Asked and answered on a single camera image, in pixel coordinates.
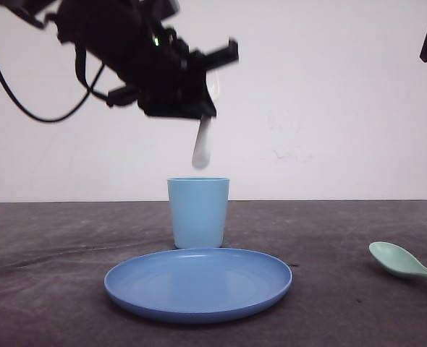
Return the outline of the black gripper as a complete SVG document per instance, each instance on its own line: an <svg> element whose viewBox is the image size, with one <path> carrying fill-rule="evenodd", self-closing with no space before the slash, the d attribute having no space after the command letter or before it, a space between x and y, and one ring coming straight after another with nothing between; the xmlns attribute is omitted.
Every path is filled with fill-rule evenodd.
<svg viewBox="0 0 427 347"><path fill-rule="evenodd" d="M176 31L161 24L178 10L177 1L63 1L56 13L58 39L74 43L75 73L87 89L87 53L125 83L108 92L109 107L136 101L148 116L215 117L206 71L238 61L238 42L230 38L216 51L190 53Z"/></svg>

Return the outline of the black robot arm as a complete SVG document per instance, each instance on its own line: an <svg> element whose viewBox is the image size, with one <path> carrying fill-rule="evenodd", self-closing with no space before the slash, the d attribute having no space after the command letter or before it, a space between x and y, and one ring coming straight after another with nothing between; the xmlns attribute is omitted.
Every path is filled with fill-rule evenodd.
<svg viewBox="0 0 427 347"><path fill-rule="evenodd" d="M148 116L201 119L215 117L206 85L208 71L237 61L237 41L204 54L191 51L163 20L179 11L177 1L61 1L57 12L36 19L50 1L0 1L38 29L53 22L61 43L75 45L75 73L88 95L108 106L137 103ZM106 94L85 77L86 54L98 58L125 85Z"/></svg>

